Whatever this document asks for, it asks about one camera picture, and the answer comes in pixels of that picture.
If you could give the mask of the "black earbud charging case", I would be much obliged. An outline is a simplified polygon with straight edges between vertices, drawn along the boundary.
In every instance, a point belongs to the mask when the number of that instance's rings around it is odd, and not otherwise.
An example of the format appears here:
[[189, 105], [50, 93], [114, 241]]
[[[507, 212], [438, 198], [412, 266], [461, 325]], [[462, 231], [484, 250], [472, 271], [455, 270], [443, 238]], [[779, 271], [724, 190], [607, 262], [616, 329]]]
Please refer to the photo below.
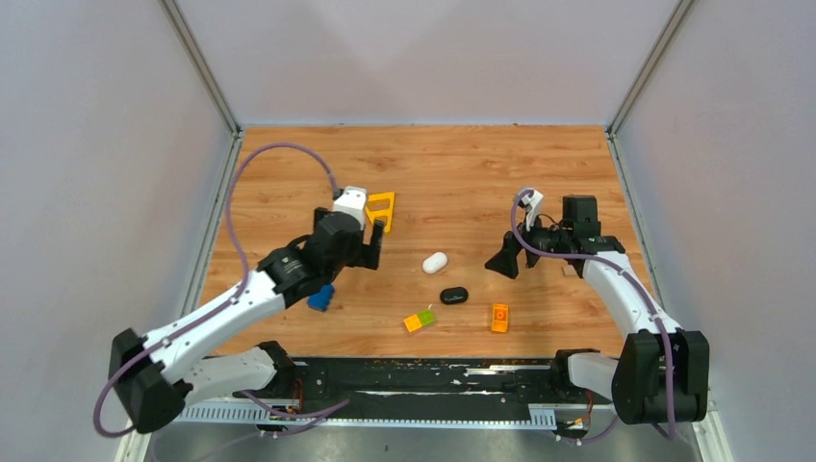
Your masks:
[[445, 305], [464, 303], [469, 299], [469, 292], [464, 287], [450, 287], [441, 290], [440, 301]]

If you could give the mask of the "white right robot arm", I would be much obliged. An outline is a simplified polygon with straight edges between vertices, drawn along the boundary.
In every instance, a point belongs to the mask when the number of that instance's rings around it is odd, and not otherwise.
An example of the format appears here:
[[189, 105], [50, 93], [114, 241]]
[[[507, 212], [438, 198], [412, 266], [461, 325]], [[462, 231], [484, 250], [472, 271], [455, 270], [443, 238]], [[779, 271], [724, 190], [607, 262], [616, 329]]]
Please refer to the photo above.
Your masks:
[[543, 258], [565, 261], [588, 284], [624, 338], [617, 358], [591, 348], [557, 351], [549, 376], [553, 395], [566, 402], [586, 391], [610, 400], [625, 424], [652, 424], [673, 432], [702, 421], [708, 409], [710, 345], [659, 305], [637, 277], [621, 241], [603, 234], [597, 200], [567, 195], [562, 218], [544, 225], [544, 196], [522, 188], [514, 197], [511, 228], [486, 270], [515, 279], [519, 254], [528, 268]]

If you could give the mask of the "white earbud charging case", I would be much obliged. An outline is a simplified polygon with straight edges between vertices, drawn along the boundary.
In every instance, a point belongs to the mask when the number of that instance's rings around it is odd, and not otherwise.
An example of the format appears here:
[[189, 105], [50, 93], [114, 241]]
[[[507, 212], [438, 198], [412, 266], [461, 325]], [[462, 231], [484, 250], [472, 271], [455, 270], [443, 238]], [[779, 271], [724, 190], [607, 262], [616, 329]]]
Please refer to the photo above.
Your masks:
[[421, 269], [426, 274], [435, 274], [444, 269], [448, 263], [448, 257], [442, 251], [435, 252], [428, 256], [421, 264]]

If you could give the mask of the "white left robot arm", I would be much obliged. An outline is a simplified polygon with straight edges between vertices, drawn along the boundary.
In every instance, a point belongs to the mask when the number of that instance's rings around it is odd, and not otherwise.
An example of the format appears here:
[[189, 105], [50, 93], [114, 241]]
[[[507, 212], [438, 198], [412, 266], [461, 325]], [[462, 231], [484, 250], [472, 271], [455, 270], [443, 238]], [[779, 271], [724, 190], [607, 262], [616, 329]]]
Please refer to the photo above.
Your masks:
[[250, 325], [277, 315], [331, 284], [344, 268], [377, 270], [386, 224], [366, 240], [364, 217], [317, 207], [311, 233], [276, 248], [232, 289], [180, 320], [147, 334], [127, 328], [112, 340], [108, 381], [130, 419], [128, 432], [152, 433], [189, 405], [221, 394], [263, 389], [273, 398], [294, 385], [281, 346], [262, 343], [232, 356], [212, 351]]

